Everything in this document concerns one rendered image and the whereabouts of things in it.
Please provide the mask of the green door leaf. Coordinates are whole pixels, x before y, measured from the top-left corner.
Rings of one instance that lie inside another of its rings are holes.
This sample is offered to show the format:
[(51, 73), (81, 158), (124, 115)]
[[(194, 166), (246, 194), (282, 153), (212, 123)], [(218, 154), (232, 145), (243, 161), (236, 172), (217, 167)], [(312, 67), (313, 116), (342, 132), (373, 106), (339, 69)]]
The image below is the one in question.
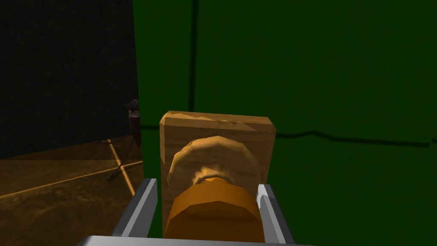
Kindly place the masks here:
[(144, 176), (169, 110), (268, 117), (297, 243), (437, 246), (437, 0), (133, 0)]

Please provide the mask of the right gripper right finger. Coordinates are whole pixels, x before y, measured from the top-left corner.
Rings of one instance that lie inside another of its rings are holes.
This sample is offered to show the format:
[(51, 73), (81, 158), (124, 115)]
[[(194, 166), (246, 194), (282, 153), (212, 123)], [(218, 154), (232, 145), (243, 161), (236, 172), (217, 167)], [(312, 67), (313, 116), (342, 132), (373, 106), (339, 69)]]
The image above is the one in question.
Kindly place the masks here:
[(266, 243), (295, 244), (277, 197), (269, 184), (259, 184), (256, 201)]

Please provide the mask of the dark floor lamp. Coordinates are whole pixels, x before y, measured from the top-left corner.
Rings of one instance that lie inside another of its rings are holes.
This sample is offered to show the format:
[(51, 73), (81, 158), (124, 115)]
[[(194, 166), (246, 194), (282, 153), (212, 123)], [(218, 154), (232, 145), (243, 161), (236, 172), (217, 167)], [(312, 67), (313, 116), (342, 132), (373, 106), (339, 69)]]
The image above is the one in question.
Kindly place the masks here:
[(117, 166), (116, 170), (108, 176), (107, 181), (112, 182), (118, 175), (120, 169), (123, 167), (130, 151), (133, 146), (133, 143), (135, 142), (138, 147), (141, 147), (141, 128), (140, 128), (140, 103), (138, 99), (134, 99), (128, 104), (125, 105), (126, 109), (128, 110), (128, 122), (130, 131), (125, 136), (121, 137), (119, 140), (115, 142), (110, 142), (109, 140), (107, 142), (103, 141), (94, 141), (95, 144), (108, 144), (108, 145), (114, 145), (117, 142), (120, 142), (124, 140), (128, 136), (132, 136), (132, 140), (130, 142), (129, 148), (121, 161), (121, 163)]

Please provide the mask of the wooden and orange door knob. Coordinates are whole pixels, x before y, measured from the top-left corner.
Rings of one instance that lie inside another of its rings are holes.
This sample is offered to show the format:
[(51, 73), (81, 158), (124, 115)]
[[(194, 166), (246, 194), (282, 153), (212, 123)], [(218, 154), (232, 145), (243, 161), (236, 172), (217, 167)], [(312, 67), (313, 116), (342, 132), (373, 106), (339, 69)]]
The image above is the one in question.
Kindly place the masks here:
[(160, 120), (163, 236), (265, 243), (256, 200), (276, 128), (267, 117), (168, 111)]

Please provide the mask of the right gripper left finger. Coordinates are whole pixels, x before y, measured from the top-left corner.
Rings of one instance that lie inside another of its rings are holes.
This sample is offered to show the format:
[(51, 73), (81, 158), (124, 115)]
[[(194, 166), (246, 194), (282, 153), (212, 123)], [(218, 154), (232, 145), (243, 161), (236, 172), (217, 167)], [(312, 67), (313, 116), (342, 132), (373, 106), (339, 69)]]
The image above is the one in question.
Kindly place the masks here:
[(147, 238), (157, 206), (157, 179), (140, 184), (112, 232), (116, 237)]

